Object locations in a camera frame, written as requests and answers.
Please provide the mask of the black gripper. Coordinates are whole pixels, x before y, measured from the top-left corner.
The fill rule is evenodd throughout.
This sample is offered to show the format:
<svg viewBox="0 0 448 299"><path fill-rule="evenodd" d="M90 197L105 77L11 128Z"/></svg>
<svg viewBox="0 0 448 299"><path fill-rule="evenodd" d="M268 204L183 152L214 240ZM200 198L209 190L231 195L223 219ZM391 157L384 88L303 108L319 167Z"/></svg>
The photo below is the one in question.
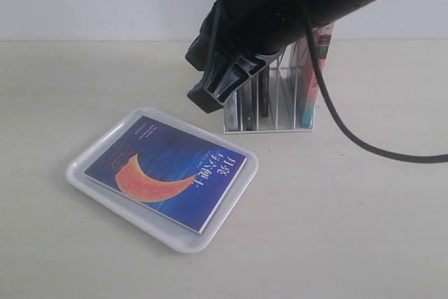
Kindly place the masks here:
<svg viewBox="0 0 448 299"><path fill-rule="evenodd" d="M225 35L223 15L217 1L199 30L185 59L202 72L202 78L187 97L205 113L221 110L233 92L280 56L279 50L265 54L235 49Z"/></svg>

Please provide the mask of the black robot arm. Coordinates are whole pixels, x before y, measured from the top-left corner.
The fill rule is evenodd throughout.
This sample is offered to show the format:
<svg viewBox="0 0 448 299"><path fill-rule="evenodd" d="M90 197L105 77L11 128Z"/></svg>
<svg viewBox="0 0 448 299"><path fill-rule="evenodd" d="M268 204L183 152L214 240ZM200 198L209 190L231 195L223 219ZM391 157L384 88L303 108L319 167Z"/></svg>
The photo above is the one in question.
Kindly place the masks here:
<svg viewBox="0 0 448 299"><path fill-rule="evenodd" d="M377 0L215 0L185 58L202 78L188 98L206 113L305 36Z"/></svg>

